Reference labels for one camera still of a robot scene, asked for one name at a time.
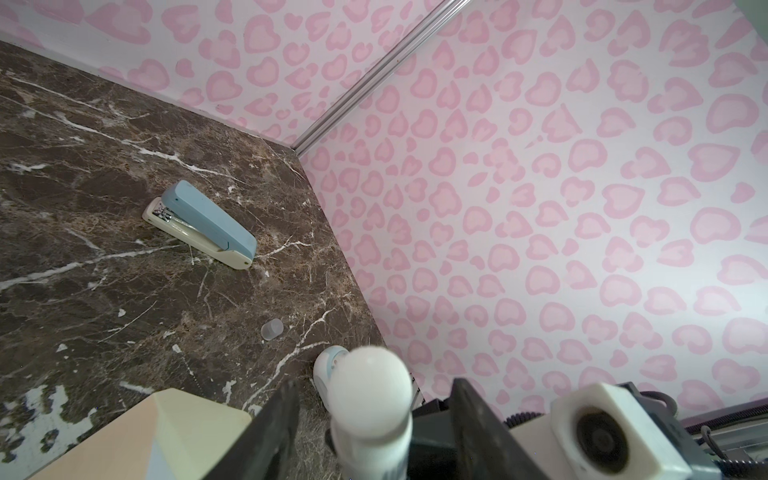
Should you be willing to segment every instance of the rounded white cap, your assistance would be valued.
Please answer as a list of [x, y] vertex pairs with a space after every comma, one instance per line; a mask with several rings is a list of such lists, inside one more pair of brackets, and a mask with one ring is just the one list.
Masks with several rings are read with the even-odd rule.
[[408, 369], [397, 355], [379, 346], [363, 346], [333, 370], [329, 410], [351, 436], [383, 437], [410, 413], [412, 388]]

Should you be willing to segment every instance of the wallpaper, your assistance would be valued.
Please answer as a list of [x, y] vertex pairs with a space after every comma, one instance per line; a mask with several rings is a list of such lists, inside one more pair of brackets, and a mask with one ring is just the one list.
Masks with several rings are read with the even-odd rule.
[[439, 0], [1, 0], [0, 32], [291, 144]]
[[768, 396], [768, 47], [724, 0], [475, 2], [303, 158], [427, 398]]

